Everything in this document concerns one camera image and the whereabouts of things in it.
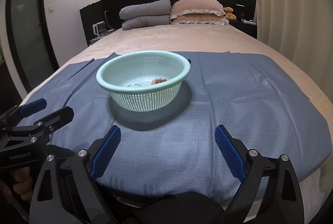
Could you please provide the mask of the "person's left hand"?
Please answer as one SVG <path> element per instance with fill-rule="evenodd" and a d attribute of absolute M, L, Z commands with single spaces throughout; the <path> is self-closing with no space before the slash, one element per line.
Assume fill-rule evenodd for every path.
<path fill-rule="evenodd" d="M 33 196 L 32 177 L 30 176 L 30 167 L 24 167 L 15 171 L 10 171 L 9 178 L 15 181 L 13 190 L 20 195 L 24 201 L 30 200 Z"/>

